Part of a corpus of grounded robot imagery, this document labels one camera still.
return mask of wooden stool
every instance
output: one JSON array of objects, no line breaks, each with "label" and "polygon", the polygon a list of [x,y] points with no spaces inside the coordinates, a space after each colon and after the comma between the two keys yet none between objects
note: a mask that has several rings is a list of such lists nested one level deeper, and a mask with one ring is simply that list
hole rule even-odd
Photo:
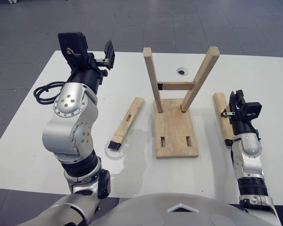
[{"label": "wooden stool", "polygon": [[[144,48],[154,94],[156,158],[198,157],[189,107],[220,54],[210,47],[192,82],[157,82],[151,48]],[[188,90],[184,99],[160,99],[159,90]]]}]

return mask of gray floor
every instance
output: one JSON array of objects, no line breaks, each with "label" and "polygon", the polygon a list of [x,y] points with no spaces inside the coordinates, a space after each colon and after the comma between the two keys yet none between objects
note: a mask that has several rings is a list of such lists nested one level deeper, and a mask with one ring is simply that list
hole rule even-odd
[{"label": "gray floor", "polygon": [[[205,53],[216,45],[221,54],[283,57],[283,0],[0,0],[0,137],[59,49],[57,33],[69,31],[82,31],[90,50],[112,39],[116,51]],[[59,197],[0,189],[0,226]]]}]

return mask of mortise hole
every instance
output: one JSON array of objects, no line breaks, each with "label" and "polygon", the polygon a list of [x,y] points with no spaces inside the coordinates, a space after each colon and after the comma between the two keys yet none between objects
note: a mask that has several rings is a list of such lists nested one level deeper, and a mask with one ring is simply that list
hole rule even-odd
[{"label": "mortise hole", "polygon": [[131,118],[131,115],[128,115],[128,117],[126,118],[126,121],[129,121]]},{"label": "mortise hole", "polygon": [[165,137],[160,137],[160,139],[161,139],[161,147],[166,147]]},{"label": "mortise hole", "polygon": [[190,137],[187,137],[187,145],[188,145],[188,147],[192,147],[191,138]]}]

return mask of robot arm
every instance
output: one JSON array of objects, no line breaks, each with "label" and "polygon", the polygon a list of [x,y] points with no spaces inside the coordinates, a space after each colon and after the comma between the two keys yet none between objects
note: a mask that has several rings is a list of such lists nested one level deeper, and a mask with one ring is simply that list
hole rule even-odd
[{"label": "robot arm", "polygon": [[228,107],[221,113],[222,117],[229,117],[235,135],[231,157],[240,190],[240,205],[256,217],[281,225],[264,182],[259,133],[251,124],[251,120],[259,116],[262,105],[246,103],[243,97],[242,90],[232,92]]},{"label": "robot arm", "polygon": [[[98,117],[97,91],[114,64],[111,41],[105,46],[105,59],[95,59],[87,52],[81,33],[58,34],[61,51],[71,67],[67,82],[50,83],[35,90],[41,104],[53,104],[53,116],[43,131],[43,144],[53,152],[64,168],[71,195],[53,204],[37,218],[23,225],[87,225],[101,199],[110,193],[110,173],[101,168],[93,148],[91,128]],[[63,86],[59,95],[42,99],[48,89]]]}]

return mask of wood plank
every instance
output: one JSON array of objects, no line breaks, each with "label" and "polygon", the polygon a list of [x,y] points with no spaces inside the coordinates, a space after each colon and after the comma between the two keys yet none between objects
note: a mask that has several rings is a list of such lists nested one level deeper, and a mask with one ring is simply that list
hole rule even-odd
[{"label": "wood plank", "polygon": [[154,101],[156,158],[198,156],[190,111],[181,111],[182,100],[162,99],[163,113],[158,113]]},{"label": "wood plank", "polygon": [[134,99],[122,122],[119,124],[114,136],[112,137],[108,148],[113,150],[118,150],[120,148],[144,102],[144,98],[136,97]]},{"label": "wood plank", "polygon": [[214,93],[213,99],[214,99],[215,111],[219,119],[223,139],[232,140],[234,137],[234,134],[233,134],[233,128],[230,124],[230,121],[228,118],[221,117],[221,112],[223,112],[225,108],[228,108],[228,104],[225,99],[225,94],[224,93]]},{"label": "wood plank", "polygon": [[155,73],[155,67],[154,67],[154,62],[153,62],[153,57],[152,57],[152,51],[150,47],[144,47],[143,48],[143,57],[145,58],[147,70],[148,70],[148,75],[150,78],[152,90],[153,90],[153,95],[154,99],[156,102],[157,110],[159,113],[162,113],[162,107],[161,107],[161,101],[160,101],[160,94],[159,90],[157,87],[157,78],[156,78],[156,73]]},{"label": "wood plank", "polygon": [[206,56],[204,57],[201,66],[198,72],[195,75],[193,82],[195,85],[192,90],[189,90],[185,95],[183,102],[181,104],[182,112],[186,112],[191,103],[193,102],[194,98],[196,97],[198,91],[200,90],[202,84],[206,80],[208,74],[211,72],[212,68],[214,67],[216,61],[220,56],[219,50],[215,46],[211,46],[208,49]]},{"label": "wood plank", "polygon": [[194,87],[192,81],[158,81],[159,90],[191,90]]}]

